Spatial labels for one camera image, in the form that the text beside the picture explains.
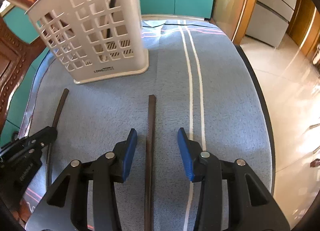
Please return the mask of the dark brown chopstick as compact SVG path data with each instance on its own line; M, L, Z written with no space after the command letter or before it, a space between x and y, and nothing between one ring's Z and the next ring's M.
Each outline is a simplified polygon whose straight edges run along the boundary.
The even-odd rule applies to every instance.
M57 128L57 124L59 122L59 118L60 118L60 115L61 115L61 112L62 112L62 109L64 107L64 104L65 104L65 101L67 99L68 94L69 94L69 89L65 88L63 90L63 93L61 95L59 104L58 104L56 112L55 112L55 116L54 116L53 123L52 123L52 127L53 128ZM50 165L52 147L53 147L53 143L50 143L48 145L48 148L47 148L47 157L46 157L46 191L49 189L49 187L52 184L52 167Z

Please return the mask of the dark red-brown chopstick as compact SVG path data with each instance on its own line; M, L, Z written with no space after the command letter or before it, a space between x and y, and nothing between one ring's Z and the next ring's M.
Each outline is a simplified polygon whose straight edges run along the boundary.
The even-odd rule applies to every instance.
M144 230L153 230L153 152L155 143L156 96L149 95L145 147Z

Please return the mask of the blue striped table cloth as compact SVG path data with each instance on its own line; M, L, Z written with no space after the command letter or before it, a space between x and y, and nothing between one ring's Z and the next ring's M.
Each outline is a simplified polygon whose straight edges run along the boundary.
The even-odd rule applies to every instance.
M54 61L37 92L29 132L52 123L62 91L68 89L52 148L56 178L72 160L95 160L136 129L138 144L130 175L115 189L122 229L143 230L148 99L154 95L154 229L192 230L201 185L190 183L185 175L179 128L219 159L244 159L272 189L265 117L242 58L217 26L145 20L142 27L149 51L145 73L76 85Z

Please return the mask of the carved wooden chair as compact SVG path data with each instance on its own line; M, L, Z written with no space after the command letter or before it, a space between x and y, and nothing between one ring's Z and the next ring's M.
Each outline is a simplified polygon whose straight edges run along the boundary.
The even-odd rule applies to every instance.
M36 0L7 1L26 11ZM21 40L1 18L1 129L4 128L16 89L20 86L33 61L45 48L40 37L31 43Z

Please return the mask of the white perforated utensil basket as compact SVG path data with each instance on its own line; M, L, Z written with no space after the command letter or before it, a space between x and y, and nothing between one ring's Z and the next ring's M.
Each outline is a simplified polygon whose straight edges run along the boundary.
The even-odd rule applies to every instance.
M26 14L78 85L149 67L139 0L37 0Z

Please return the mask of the wooden glass sliding door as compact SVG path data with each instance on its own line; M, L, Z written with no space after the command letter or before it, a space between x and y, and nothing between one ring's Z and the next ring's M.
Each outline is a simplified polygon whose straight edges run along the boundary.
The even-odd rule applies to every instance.
M214 0L211 22L239 45L245 36L256 0Z

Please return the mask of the silver refrigerator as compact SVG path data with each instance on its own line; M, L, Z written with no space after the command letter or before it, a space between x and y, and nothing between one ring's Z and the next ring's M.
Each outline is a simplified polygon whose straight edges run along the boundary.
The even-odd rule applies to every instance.
M277 48L289 26L297 0L256 0L246 35Z

